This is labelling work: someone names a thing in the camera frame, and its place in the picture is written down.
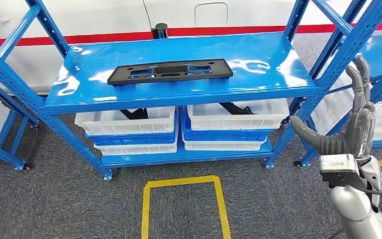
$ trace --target blue plastic bin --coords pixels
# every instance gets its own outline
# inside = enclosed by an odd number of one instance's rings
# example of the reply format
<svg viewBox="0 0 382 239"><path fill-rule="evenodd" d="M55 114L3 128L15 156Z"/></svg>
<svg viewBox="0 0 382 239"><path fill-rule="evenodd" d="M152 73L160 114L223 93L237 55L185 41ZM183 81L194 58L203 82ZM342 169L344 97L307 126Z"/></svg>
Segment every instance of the blue plastic bin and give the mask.
<svg viewBox="0 0 382 239"><path fill-rule="evenodd" d="M178 109L175 112L175 121L178 120ZM143 134L105 134L84 136L93 140L95 145L132 145L132 144L166 144L175 142L175 132L179 130L178 124L174 124L174 131L171 133L143 133Z"/></svg>
<svg viewBox="0 0 382 239"><path fill-rule="evenodd" d="M181 110L181 130L185 141L264 141L273 129L191 130L187 107Z"/></svg>

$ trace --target red stripe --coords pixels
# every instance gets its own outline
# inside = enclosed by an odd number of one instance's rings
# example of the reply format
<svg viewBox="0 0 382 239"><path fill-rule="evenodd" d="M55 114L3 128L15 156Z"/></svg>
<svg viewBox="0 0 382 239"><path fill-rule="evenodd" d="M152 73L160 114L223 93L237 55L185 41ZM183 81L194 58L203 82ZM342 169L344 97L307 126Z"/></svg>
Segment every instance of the red stripe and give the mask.
<svg viewBox="0 0 382 239"><path fill-rule="evenodd" d="M333 32L335 25L300 25L297 33L322 33ZM169 28L169 36L201 36L201 35L228 35L241 33L258 33L258 32L274 32L284 31L285 26L234 26L234 27L192 27L192 28ZM377 27L382 30L382 23ZM95 35L76 35L65 36L68 44L80 43L96 43L96 42L114 42L114 41L136 41L152 39L151 32L128 32L128 33L111 33L111 34L95 34ZM0 39L0 46L5 39ZM37 46L52 45L49 37L27 37L22 38L17 46Z"/></svg>

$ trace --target black license plate bracket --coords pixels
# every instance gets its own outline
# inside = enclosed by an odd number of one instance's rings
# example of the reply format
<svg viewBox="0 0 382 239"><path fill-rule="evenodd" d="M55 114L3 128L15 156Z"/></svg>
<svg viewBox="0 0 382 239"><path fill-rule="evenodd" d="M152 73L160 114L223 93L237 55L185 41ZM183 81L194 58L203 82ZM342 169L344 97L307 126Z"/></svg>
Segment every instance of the black license plate bracket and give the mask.
<svg viewBox="0 0 382 239"><path fill-rule="evenodd" d="M225 59L156 62L118 66L108 85L228 78L233 72Z"/></svg>

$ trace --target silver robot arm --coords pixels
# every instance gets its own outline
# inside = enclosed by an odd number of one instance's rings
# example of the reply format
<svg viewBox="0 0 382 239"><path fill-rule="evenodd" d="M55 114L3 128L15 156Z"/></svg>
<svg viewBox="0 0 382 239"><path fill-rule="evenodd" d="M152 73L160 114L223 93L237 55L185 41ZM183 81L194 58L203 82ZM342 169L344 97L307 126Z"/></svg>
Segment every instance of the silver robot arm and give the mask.
<svg viewBox="0 0 382 239"><path fill-rule="evenodd" d="M296 116L290 117L293 130L320 156L320 174L332 188L330 201L341 217L349 239L382 239L380 202L381 170L370 156L376 122L370 102L370 68L358 57L346 73L355 93L353 110L346 129L335 135L319 135Z"/></svg>

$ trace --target gray carpet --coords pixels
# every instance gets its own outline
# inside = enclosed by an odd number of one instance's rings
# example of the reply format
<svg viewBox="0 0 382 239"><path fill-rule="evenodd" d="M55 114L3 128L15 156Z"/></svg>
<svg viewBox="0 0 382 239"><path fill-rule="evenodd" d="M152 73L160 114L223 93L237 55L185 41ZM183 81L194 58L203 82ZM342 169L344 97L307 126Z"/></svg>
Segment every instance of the gray carpet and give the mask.
<svg viewBox="0 0 382 239"><path fill-rule="evenodd" d="M326 40L327 35L296 37L307 67L316 57L313 52L319 52L316 46ZM74 115L61 119L86 141ZM282 131L271 134L273 142ZM205 175L220 178L233 239L327 238L340 228L339 218L318 163L293 167L303 154L296 137L273 170L265 169L262 159L167 164L117 169L114 180L104 182L42 124L38 131L26 130L17 153L36 165L33 170L14 172L0 161L0 239L138 239L147 181ZM372 154L382 159L382 150ZM212 183L152 189L149 238L223 238L215 198Z"/></svg>

